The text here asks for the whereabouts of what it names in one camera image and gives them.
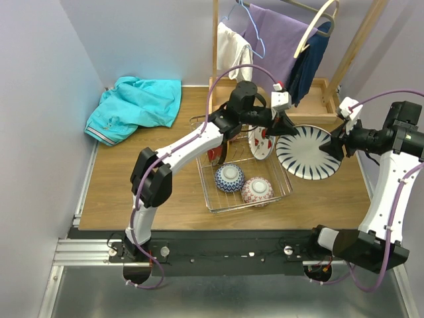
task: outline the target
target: screw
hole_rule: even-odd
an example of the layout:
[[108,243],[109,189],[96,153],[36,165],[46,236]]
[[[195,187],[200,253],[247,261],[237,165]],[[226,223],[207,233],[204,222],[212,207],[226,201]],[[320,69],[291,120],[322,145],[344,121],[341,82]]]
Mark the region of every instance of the screw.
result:
[[164,246],[160,249],[160,254],[163,257],[167,257],[170,254],[170,249],[167,246]]
[[293,254],[293,249],[292,249],[292,247],[287,245],[287,246],[284,248],[284,254],[285,254],[285,255],[292,255],[292,254]]
[[109,256],[112,256],[112,257],[114,257],[116,254],[118,254],[118,252],[116,250],[114,250],[113,248],[110,248],[107,253],[109,254]]

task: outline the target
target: blue wire hanger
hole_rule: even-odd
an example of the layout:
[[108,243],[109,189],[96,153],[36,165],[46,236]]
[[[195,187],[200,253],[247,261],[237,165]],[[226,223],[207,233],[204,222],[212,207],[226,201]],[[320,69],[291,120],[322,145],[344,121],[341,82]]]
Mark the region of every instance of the blue wire hanger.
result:
[[235,8],[235,7],[237,7],[237,6],[239,6],[239,5],[241,5],[241,6],[244,8],[244,10],[246,10],[247,14],[249,15],[250,21],[252,21],[252,24],[253,24],[254,30],[255,30],[255,32],[256,32],[256,39],[257,39],[257,40],[259,40],[259,41],[260,41],[260,43],[262,44],[262,49],[263,49],[264,53],[263,53],[263,55],[260,55],[259,53],[256,53],[256,52],[255,52],[252,48],[249,48],[249,47],[248,47],[248,49],[249,49],[250,51],[252,51],[252,53],[253,53],[253,54],[257,55],[259,58],[264,58],[264,57],[265,57],[265,44],[264,44],[264,41],[263,41],[263,40],[259,37],[258,27],[256,26],[256,23],[253,21],[253,18],[252,18],[252,15],[250,14],[249,9],[247,9],[247,8],[244,6],[243,0],[238,0],[238,3],[237,3],[237,4],[235,4],[235,5],[233,5],[233,8],[231,9],[230,13],[228,14],[228,17],[223,17],[223,18],[221,19],[221,22],[223,22],[223,21],[224,21],[224,19],[229,20],[229,19],[230,19],[230,15],[231,15],[232,11],[234,10],[234,8]]

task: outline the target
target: red and white bowl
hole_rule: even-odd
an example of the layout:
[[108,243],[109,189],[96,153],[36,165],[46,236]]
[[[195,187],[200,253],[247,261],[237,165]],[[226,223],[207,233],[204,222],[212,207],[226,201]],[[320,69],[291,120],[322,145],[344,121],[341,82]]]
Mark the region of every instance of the red and white bowl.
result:
[[[271,183],[262,177],[254,177],[247,180],[241,189],[241,195],[245,203],[258,202],[270,199],[274,196],[274,190]],[[269,203],[261,203],[255,207],[264,207]]]

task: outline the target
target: teal jacket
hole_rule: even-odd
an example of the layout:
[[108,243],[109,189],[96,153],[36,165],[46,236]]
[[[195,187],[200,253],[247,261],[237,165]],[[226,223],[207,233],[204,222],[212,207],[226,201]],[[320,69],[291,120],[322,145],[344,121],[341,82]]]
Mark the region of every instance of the teal jacket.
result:
[[119,78],[115,88],[105,91],[85,132],[113,146],[130,136],[138,126],[171,127],[180,110],[181,81]]

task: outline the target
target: navy blue cloth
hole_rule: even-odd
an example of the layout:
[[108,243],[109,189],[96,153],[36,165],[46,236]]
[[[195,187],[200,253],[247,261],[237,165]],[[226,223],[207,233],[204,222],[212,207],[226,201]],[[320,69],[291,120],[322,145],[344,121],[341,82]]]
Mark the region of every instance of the navy blue cloth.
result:
[[[328,33],[331,22],[323,23],[318,30]],[[297,58],[293,69],[291,70],[289,81],[286,85],[291,102],[299,104],[301,99],[309,92],[313,77],[318,69],[330,37],[314,34],[306,43],[309,48],[304,50]]]

